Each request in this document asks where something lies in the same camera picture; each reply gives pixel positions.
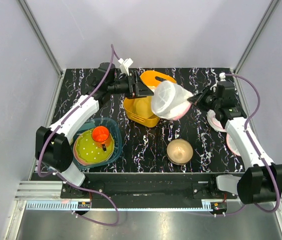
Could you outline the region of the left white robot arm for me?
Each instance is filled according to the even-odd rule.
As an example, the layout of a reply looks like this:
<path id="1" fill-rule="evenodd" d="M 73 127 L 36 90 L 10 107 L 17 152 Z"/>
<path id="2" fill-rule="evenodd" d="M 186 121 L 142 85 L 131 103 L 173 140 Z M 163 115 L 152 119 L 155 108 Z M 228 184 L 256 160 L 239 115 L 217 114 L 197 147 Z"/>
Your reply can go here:
<path id="1" fill-rule="evenodd" d="M 80 127 L 110 99 L 113 94 L 124 94 L 128 99 L 144 98 L 154 93 L 130 70 L 130 58 L 119 59 L 120 74 L 113 63 L 103 62 L 93 75 L 87 90 L 71 109 L 49 127 L 39 127 L 35 136 L 35 158 L 40 177 L 44 164 L 58 174 L 63 181 L 72 184 L 71 192 L 78 198 L 88 194 L 89 186 L 84 183 L 85 175 L 73 162 L 71 140 Z"/>

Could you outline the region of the white mesh laundry bag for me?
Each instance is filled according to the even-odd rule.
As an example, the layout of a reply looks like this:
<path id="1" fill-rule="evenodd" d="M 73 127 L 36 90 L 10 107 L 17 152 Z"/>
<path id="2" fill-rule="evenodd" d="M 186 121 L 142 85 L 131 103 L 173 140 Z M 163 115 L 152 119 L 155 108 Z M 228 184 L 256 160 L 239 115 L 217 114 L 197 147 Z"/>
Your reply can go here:
<path id="1" fill-rule="evenodd" d="M 151 99 L 152 112 L 161 119 L 176 121 L 190 109 L 189 98 L 194 95 L 182 86 L 168 80 L 161 82 Z"/>

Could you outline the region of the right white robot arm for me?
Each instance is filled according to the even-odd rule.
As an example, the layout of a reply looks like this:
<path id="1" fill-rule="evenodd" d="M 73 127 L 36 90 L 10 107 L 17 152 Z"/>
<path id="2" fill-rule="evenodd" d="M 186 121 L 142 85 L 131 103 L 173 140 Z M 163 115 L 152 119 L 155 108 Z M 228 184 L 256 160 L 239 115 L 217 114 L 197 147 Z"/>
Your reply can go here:
<path id="1" fill-rule="evenodd" d="M 282 195 L 282 164 L 275 164 L 258 142 L 250 128 L 250 118 L 236 104 L 234 83 L 220 81 L 188 101 L 198 108 L 215 112 L 216 119 L 232 138 L 246 168 L 241 176 L 217 176 L 208 185 L 208 194 L 219 198 L 225 192 L 232 193 L 245 205 L 279 203 Z"/>

